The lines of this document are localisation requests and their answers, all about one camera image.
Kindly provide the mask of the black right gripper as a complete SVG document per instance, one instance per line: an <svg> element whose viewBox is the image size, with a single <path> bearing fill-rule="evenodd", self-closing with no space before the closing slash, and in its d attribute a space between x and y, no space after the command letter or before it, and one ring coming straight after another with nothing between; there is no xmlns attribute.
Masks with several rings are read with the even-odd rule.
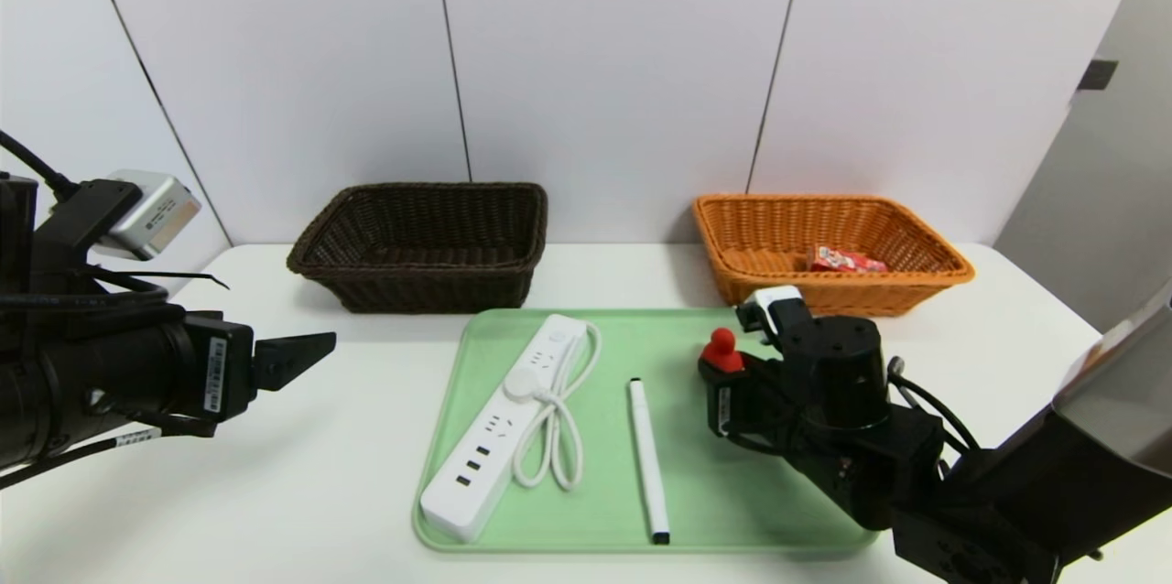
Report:
<svg viewBox="0 0 1172 584"><path fill-rule="evenodd" d="M716 437L766 456L808 451L808 368L743 351L703 349L707 423Z"/></svg>

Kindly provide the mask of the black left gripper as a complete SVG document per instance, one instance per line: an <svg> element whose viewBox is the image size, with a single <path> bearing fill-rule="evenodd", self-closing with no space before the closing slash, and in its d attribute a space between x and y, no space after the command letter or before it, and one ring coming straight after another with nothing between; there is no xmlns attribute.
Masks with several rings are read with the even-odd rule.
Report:
<svg viewBox="0 0 1172 584"><path fill-rule="evenodd" d="M277 392L331 355L335 332L257 341L219 310L109 310L68 330L68 434L128 423L165 437L213 437L255 391Z"/></svg>

